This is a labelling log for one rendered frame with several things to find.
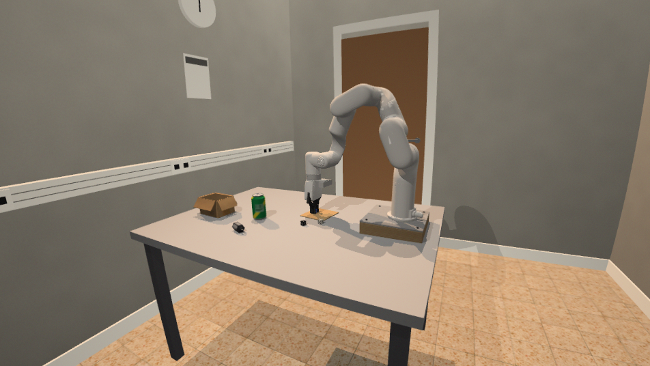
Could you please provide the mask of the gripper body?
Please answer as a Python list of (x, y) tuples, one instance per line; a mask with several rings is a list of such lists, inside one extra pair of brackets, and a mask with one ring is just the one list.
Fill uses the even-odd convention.
[(319, 199), (322, 196), (322, 188), (319, 187), (319, 182), (314, 180), (306, 180), (305, 182), (305, 200), (307, 200), (308, 193), (312, 201)]

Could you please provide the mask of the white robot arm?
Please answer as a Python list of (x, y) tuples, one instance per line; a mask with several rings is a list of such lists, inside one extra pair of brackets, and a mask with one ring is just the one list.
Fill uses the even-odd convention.
[[(383, 87), (359, 84), (331, 102), (330, 112), (334, 117), (329, 132), (333, 142), (329, 152), (305, 154), (306, 180), (319, 182), (320, 188), (333, 184), (331, 179), (321, 179), (321, 169), (333, 167), (341, 160), (346, 135), (356, 112), (354, 109), (361, 106), (378, 108), (382, 120), (380, 139), (389, 162), (394, 166), (392, 204), (387, 216), (401, 222), (423, 218), (422, 212), (417, 212), (414, 207), (419, 151), (415, 145), (408, 143), (408, 127), (398, 103), (394, 95)], [(388, 119), (391, 117), (396, 119)]]

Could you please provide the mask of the orange flat square mat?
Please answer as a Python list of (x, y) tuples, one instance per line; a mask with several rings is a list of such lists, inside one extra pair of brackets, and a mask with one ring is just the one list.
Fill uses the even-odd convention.
[(304, 214), (301, 214), (300, 216), (310, 218), (310, 219), (315, 219), (315, 220), (324, 219), (325, 221), (326, 219), (329, 219), (330, 217), (336, 214), (338, 214), (338, 212), (319, 208), (319, 212), (317, 212), (316, 214), (312, 214), (310, 213), (310, 211), (308, 211)]

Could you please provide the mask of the green drink can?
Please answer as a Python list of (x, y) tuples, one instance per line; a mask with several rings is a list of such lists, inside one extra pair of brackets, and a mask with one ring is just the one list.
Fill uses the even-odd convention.
[(262, 220), (266, 218), (266, 201), (263, 193), (252, 194), (251, 197), (253, 218)]

